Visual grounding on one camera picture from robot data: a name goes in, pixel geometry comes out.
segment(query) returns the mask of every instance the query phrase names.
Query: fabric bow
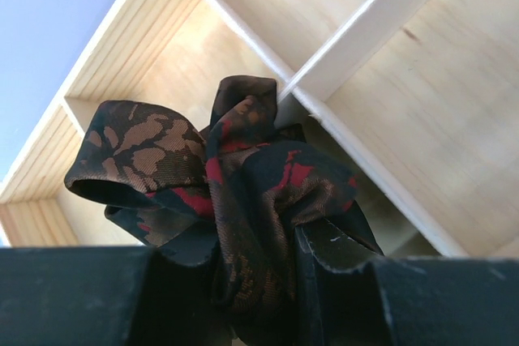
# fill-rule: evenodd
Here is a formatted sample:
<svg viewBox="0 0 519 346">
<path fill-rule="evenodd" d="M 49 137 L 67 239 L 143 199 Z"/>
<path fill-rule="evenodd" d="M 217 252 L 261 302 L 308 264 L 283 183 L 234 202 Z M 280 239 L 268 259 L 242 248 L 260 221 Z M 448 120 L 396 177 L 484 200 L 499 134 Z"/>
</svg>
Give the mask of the fabric bow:
<svg viewBox="0 0 519 346">
<path fill-rule="evenodd" d="M 295 302 L 294 227 L 346 214 L 352 173 L 305 143 L 302 127 L 277 130 L 274 79 L 221 81 L 210 125 L 198 132 L 159 105 L 99 106 L 65 185 L 107 204 L 106 216 L 161 247 L 190 225 L 216 224 L 221 261 L 213 300 L 264 322 Z M 381 253 L 365 220 L 346 232 Z"/>
</svg>

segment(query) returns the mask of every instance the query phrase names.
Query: wooden shelving unit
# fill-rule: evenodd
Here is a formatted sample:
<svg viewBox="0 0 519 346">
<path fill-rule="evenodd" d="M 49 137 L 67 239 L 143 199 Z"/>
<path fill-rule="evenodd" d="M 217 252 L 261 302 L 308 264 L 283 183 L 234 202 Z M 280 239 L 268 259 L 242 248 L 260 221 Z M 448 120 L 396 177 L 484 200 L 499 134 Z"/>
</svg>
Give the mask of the wooden shelving unit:
<svg viewBox="0 0 519 346">
<path fill-rule="evenodd" d="M 278 79 L 280 125 L 358 171 L 388 254 L 517 256 L 517 17 L 519 0 L 117 0 L 3 183 L 7 238 L 136 243 L 62 185 L 98 104 L 203 127 L 220 79 L 251 74 Z"/>
</svg>

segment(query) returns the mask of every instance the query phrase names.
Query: scratch mark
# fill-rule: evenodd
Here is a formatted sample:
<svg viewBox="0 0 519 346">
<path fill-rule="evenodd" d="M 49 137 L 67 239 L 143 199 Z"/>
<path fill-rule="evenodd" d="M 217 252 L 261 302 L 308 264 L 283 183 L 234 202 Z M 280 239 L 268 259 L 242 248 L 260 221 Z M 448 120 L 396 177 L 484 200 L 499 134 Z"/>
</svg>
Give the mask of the scratch mark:
<svg viewBox="0 0 519 346">
<path fill-rule="evenodd" d="M 420 39 L 415 36 L 408 28 L 402 28 L 402 31 L 413 41 L 418 42 L 419 44 L 422 43 Z"/>
<path fill-rule="evenodd" d="M 500 271 L 498 271 L 497 269 L 494 269 L 493 267 L 489 268 L 489 271 L 492 275 L 494 275 L 495 277 L 497 277 L 498 279 L 500 280 L 506 280 L 506 276 L 501 273 Z"/>
<path fill-rule="evenodd" d="M 426 275 L 427 272 L 424 271 L 421 267 L 414 267 L 412 265 L 409 265 L 408 263 L 405 263 L 405 262 L 399 262 L 399 264 L 406 268 L 406 269 L 409 269 L 410 271 L 414 271 L 416 273 L 419 273 L 420 275 Z"/>
</svg>

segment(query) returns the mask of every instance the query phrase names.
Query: white painted edge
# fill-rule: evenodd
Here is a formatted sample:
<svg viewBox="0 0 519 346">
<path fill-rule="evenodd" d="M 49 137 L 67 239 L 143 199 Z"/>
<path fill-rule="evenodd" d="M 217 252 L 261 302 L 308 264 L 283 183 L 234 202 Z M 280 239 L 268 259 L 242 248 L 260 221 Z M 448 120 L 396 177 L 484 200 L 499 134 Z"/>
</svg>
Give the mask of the white painted edge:
<svg viewBox="0 0 519 346">
<path fill-rule="evenodd" d="M 94 114 L 99 108 L 99 103 L 65 96 L 62 98 L 61 105 L 70 118 L 72 125 L 81 138 L 83 138 Z"/>
<path fill-rule="evenodd" d="M 75 112 L 71 105 L 69 105 L 69 102 L 67 101 L 67 98 L 62 98 L 60 101 L 61 106 L 66 112 L 66 115 L 71 120 L 72 125 L 74 126 L 75 130 L 78 132 L 79 136 L 81 138 L 85 135 L 85 129 L 81 126 L 81 123 L 79 123 L 79 119 L 75 115 Z"/>
<path fill-rule="evenodd" d="M 223 19 L 225 24 L 238 35 L 261 60 L 283 82 L 288 83 L 294 76 L 294 71 L 254 32 L 247 23 L 224 1 L 204 0 Z"/>
<path fill-rule="evenodd" d="M 56 95 L 54 95 L 53 99 L 50 101 L 49 106 L 43 112 L 43 115 L 34 127 L 34 130 L 32 130 L 31 134 L 28 136 L 27 141 L 25 141 L 25 144 L 22 146 L 22 149 L 15 158 L 15 161 L 12 163 L 6 176 L 2 180 L 2 184 L 0 185 L 0 196 L 2 196 L 6 188 L 9 186 L 9 183 L 11 182 L 16 172 L 18 172 L 21 168 L 22 163 L 27 158 L 28 154 L 30 153 L 32 147 L 34 146 L 38 138 L 41 136 L 43 130 L 45 129 L 45 126 L 47 126 L 51 117 L 56 113 L 56 111 L 62 104 L 63 97 L 66 96 L 66 94 L 70 90 L 71 85 L 74 83 L 78 74 L 81 72 L 81 69 L 83 69 L 88 59 L 92 56 L 92 53 L 94 52 L 95 48 L 99 45 L 99 42 L 101 41 L 102 37 L 108 31 L 110 25 L 113 23 L 113 21 L 117 17 L 118 13 L 122 9 L 126 1 L 127 0 L 115 0 L 114 4 L 110 7 L 105 18 L 102 20 L 99 27 L 92 35 L 92 38 L 85 46 L 83 52 L 80 54 L 78 60 L 75 62 L 70 73 L 58 89 L 58 92 L 56 92 Z"/>
<path fill-rule="evenodd" d="M 6 234 L 6 230 L 3 229 L 2 224 L 0 224 L 0 240 L 2 240 L 2 247 L 11 247 L 11 241 L 9 241 L 9 237 Z"/>
<path fill-rule="evenodd" d="M 293 94 L 436 250 L 449 257 L 468 256 L 325 103 L 299 87 Z"/>
<path fill-rule="evenodd" d="M 283 93 L 297 85 L 327 100 L 427 0 L 366 0 L 335 34 L 302 66 Z"/>
</svg>

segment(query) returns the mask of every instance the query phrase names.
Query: shelf edge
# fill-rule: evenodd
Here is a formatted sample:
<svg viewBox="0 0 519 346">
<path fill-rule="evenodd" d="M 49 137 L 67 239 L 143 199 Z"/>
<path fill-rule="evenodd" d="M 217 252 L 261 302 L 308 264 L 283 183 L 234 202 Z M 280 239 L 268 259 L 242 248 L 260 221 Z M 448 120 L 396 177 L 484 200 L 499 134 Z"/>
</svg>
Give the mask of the shelf edge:
<svg viewBox="0 0 519 346">
<path fill-rule="evenodd" d="M 366 0 L 302 66 L 287 85 L 327 100 L 398 31 L 427 0 Z"/>
<path fill-rule="evenodd" d="M 267 45 L 261 37 L 224 1 L 204 0 L 222 18 L 227 27 L 238 35 L 283 82 L 288 83 L 294 71 Z"/>
<path fill-rule="evenodd" d="M 293 90 L 293 94 L 438 252 L 448 257 L 468 256 L 466 250 L 438 224 L 330 108 L 299 87 Z"/>
</svg>

